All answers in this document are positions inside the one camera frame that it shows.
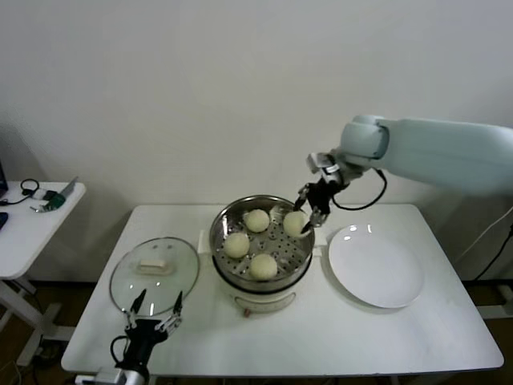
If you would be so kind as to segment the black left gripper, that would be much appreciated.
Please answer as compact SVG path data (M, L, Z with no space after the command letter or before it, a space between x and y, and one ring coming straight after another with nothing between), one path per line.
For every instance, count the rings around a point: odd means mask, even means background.
M175 331L181 324L183 307L183 292L180 291L172 313L163 321L154 319L136 319L146 295L146 290L134 299L128 310L123 310L126 320L125 328L129 344L123 355L123 369L142 370L147 368L151 353L157 344L168 338L167 331Z

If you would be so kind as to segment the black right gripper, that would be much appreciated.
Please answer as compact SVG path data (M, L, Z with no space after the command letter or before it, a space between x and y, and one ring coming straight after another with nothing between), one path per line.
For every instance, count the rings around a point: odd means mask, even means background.
M301 235L323 226L330 213L330 201L347 187L347 184L338 184L335 181L326 182L324 179L320 179L316 183L308 183L300 188L293 210L300 211L306 201L309 202L311 208L311 214L301 229Z

